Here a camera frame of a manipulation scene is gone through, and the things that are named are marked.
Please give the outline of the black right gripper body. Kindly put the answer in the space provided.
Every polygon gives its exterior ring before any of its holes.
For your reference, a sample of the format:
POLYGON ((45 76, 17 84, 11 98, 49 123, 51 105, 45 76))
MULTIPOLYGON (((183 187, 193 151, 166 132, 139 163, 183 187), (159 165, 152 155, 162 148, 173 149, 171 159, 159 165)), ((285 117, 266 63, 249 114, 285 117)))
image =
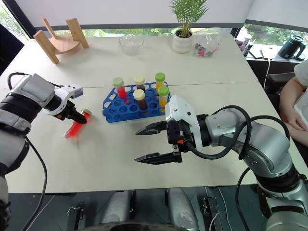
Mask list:
POLYGON ((167 122, 167 139, 172 145, 172 154, 190 151, 193 140, 189 124, 184 120, 167 122))

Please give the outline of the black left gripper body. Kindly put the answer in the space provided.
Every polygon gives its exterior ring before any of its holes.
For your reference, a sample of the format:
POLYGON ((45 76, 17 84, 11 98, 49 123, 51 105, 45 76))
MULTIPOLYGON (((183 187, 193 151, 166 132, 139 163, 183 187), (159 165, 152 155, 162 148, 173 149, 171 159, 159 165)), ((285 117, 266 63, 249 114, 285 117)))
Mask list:
POLYGON ((67 104, 64 107, 64 109, 60 113, 56 114, 55 117, 60 120, 65 120, 65 118, 75 120, 76 118, 75 104, 72 103, 71 101, 67 101, 67 104))

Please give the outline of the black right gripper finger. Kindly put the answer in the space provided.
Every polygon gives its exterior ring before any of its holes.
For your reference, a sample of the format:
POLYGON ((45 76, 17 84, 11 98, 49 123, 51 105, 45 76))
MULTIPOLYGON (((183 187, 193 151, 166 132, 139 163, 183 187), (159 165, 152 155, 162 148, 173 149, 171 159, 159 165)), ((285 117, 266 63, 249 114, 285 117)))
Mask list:
POLYGON ((171 152, 167 154, 152 153, 135 158, 134 160, 136 162, 151 164, 151 165, 182 163, 181 153, 179 152, 171 152))
POLYGON ((135 135, 153 135, 153 134, 158 134, 166 129, 167 129, 167 122, 160 121, 143 127, 142 129, 137 131, 135 135))

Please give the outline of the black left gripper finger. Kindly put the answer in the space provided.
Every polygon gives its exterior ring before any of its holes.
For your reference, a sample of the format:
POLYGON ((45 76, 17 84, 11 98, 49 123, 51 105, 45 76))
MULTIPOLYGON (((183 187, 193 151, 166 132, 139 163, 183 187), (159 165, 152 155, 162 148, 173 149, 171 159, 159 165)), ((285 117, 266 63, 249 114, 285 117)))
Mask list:
POLYGON ((86 124, 87 123, 87 119, 85 118, 85 116, 82 115, 81 113, 77 112, 76 110, 74 110, 71 113, 71 119, 74 120, 75 122, 80 123, 80 124, 86 124))

